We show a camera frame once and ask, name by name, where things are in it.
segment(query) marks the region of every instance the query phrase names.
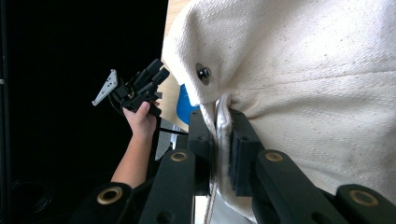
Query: wooden surface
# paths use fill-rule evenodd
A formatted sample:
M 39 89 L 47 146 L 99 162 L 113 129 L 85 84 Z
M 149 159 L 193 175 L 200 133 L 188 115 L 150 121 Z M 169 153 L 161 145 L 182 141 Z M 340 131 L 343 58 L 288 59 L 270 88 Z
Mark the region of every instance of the wooden surface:
M 177 14 L 189 3 L 190 0 L 169 0 L 168 12 L 166 15 L 165 33 L 164 38 L 167 37 L 169 29 L 175 20 Z M 160 103 L 159 108 L 163 111 L 161 118 L 175 124 L 184 131 L 189 130 L 189 126 L 181 121 L 177 116 L 177 99 L 179 93 L 179 85 L 173 76 L 173 72 L 170 71 L 171 75 L 167 78 L 158 88 L 159 92 L 163 93 L 163 98 L 158 100 Z

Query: black background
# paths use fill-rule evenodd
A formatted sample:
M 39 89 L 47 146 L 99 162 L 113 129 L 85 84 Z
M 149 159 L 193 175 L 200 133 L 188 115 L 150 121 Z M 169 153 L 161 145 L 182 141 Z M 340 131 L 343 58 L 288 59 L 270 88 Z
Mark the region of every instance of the black background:
M 109 181 L 131 130 L 107 99 L 91 101 L 110 69 L 127 80 L 161 57 L 166 8 L 165 0 L 3 1 L 9 141 L 2 169 L 10 175 L 3 187 L 10 193 L 14 185 L 11 200 L 2 198 L 4 220 L 66 222 Z M 32 213 L 43 191 L 52 200 Z

